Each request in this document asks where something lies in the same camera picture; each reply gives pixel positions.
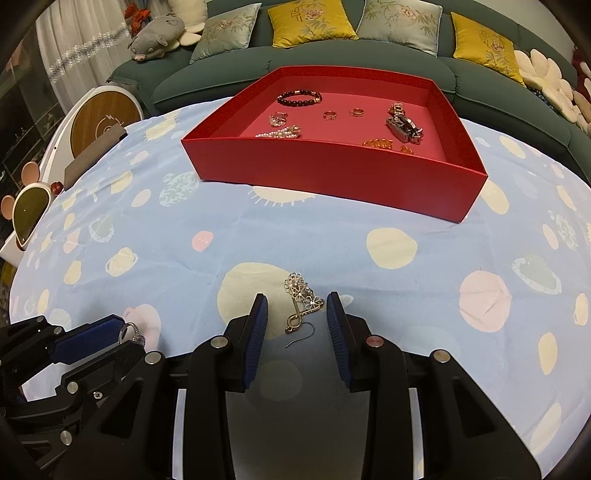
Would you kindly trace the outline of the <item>gold hoop earring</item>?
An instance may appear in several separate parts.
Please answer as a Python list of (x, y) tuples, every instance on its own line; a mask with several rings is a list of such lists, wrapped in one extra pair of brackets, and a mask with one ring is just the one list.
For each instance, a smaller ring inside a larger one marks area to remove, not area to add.
[(362, 108), (353, 108), (349, 114), (351, 114), (353, 117), (363, 117), (363, 115), (365, 114), (365, 110), (363, 110)]

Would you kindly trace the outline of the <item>red shallow tray box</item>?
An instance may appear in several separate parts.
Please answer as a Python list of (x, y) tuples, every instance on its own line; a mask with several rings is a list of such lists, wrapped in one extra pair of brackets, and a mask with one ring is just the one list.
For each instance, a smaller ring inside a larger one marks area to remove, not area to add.
[[(394, 102), (424, 137), (401, 143)], [(365, 110), (353, 117), (353, 108)], [(273, 128), (269, 116), (286, 112)], [(427, 78), (345, 66), (287, 66), (218, 107), (181, 140), (201, 180), (329, 195), (461, 222), (488, 174), (467, 130)]]

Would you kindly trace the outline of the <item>silver pendant charm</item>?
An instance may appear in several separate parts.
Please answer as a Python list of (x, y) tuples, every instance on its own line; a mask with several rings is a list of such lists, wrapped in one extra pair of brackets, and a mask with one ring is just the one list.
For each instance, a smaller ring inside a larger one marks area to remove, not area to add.
[(281, 128), (287, 124), (287, 117), (286, 112), (273, 112), (269, 116), (269, 124), (273, 128)]

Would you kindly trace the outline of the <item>grey-green embroidered cushion left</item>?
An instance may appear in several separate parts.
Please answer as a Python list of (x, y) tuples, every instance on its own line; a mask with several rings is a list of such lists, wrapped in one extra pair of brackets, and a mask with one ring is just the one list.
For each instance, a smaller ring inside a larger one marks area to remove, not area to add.
[(208, 18), (189, 63), (249, 47), (262, 3), (252, 3)]

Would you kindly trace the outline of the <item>grey pig plush toy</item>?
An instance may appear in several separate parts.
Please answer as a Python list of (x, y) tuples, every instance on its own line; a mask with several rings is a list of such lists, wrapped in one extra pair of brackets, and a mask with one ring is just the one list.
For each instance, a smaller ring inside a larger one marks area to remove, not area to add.
[(144, 62), (162, 58), (167, 52), (180, 46), (179, 37), (184, 28), (184, 22), (175, 15), (154, 18), (129, 44), (131, 59)]

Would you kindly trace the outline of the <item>cream flower-shaped cushion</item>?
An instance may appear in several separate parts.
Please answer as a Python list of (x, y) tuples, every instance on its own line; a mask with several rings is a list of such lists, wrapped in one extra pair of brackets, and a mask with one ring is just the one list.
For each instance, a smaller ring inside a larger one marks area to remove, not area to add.
[(586, 63), (583, 63), (583, 90), (586, 93), (582, 93), (563, 77), (558, 64), (540, 51), (532, 49), (527, 54), (516, 50), (515, 57), (526, 87), (589, 136), (590, 78)]

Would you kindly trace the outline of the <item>grey-green embroidered cushion centre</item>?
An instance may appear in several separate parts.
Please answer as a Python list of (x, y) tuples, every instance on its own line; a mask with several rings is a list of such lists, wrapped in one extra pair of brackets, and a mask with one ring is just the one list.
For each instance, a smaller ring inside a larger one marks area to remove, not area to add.
[(426, 1), (370, 0), (356, 35), (438, 54), (443, 7)]

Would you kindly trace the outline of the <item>silver wristwatch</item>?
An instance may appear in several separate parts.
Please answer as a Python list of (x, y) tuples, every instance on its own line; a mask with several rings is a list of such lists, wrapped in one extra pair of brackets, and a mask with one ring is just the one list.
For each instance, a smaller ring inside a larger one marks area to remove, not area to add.
[(413, 143), (419, 145), (423, 140), (423, 129), (419, 128), (407, 116), (401, 115), (390, 117), (386, 120), (386, 125), (401, 143)]

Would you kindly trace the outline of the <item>yellow embroidered cushion left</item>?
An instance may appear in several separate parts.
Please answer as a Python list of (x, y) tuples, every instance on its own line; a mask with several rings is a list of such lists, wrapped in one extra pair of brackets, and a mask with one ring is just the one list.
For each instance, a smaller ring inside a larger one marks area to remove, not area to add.
[(339, 0), (290, 1), (270, 7), (267, 15), (273, 27), (273, 48), (288, 49), (312, 41), (358, 39)]

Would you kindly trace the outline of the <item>yellow embroidered cushion right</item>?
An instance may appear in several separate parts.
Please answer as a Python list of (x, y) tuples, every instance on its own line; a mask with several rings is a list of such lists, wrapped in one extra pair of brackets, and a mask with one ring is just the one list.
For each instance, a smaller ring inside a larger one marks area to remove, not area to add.
[(484, 66), (525, 85), (511, 40), (456, 12), (451, 13), (451, 18), (455, 30), (455, 59)]

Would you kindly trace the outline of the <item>dark green sectional sofa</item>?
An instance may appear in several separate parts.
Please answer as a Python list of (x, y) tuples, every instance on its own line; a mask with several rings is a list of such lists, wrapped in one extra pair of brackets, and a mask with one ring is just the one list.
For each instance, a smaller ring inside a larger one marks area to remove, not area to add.
[(249, 45), (200, 59), (193, 47), (179, 47), (160, 59), (118, 66), (109, 81), (129, 88), (150, 115), (235, 95), (260, 77), (287, 65), (338, 65), (412, 74), (435, 81), (457, 114), (507, 133), (561, 162), (583, 180), (590, 178), (590, 138), (517, 82), (485, 66), (454, 56), (452, 16), (470, 18), (528, 53), (555, 61), (564, 79), (576, 83), (575, 67), (551, 45), (512, 19), (476, 1), (444, 1), (436, 55), (370, 39), (312, 41), (274, 48), (267, 11), (259, 9)]

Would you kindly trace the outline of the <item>grey-green embroidered cushion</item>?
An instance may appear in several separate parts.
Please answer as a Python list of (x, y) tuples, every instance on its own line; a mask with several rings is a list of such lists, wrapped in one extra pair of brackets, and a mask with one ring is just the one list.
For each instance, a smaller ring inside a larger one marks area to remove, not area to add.
[(443, 7), (426, 1), (370, 0), (356, 35), (438, 54)]
[(189, 63), (249, 47), (262, 3), (252, 3), (208, 18)]

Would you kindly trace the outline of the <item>gold wristwatch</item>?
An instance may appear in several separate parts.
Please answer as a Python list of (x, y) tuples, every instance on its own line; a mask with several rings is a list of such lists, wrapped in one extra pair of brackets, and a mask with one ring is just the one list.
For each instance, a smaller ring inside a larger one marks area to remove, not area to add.
[(406, 112), (404, 109), (404, 105), (401, 102), (394, 102), (392, 107), (389, 109), (389, 113), (394, 117), (405, 117)]

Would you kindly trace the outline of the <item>white sheer curtain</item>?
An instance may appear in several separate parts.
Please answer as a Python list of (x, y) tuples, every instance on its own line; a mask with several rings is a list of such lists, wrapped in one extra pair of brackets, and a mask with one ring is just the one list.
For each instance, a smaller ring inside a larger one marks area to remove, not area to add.
[(125, 8), (119, 0), (59, 0), (37, 18), (41, 58), (63, 111), (129, 60)]

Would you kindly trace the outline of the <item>blue patterned bed sheet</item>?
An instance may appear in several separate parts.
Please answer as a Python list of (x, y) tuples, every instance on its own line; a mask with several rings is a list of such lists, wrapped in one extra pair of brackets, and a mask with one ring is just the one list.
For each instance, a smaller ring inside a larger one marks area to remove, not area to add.
[(468, 123), (488, 180), (465, 220), (202, 183), (181, 137), (214, 103), (131, 126), (38, 226), (10, 319), (72, 329), (116, 314), (150, 350), (192, 351), (266, 295), (259, 370), (228, 396), (240, 479), (356, 479), (369, 397), (339, 378), (324, 313), (284, 323), (300, 273), (401, 349), (449, 351), (543, 473), (590, 414), (590, 189), (532, 147)]

